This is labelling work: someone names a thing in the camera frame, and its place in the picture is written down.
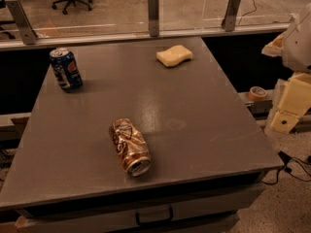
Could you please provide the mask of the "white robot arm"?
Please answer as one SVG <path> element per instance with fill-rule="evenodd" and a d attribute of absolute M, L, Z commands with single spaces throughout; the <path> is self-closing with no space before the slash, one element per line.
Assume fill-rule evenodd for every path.
<path fill-rule="evenodd" d="M 286 81 L 270 127 L 289 133 L 311 109 L 311 4 L 294 17 L 288 29 L 265 45 L 262 54 L 281 56 L 294 73 Z"/>

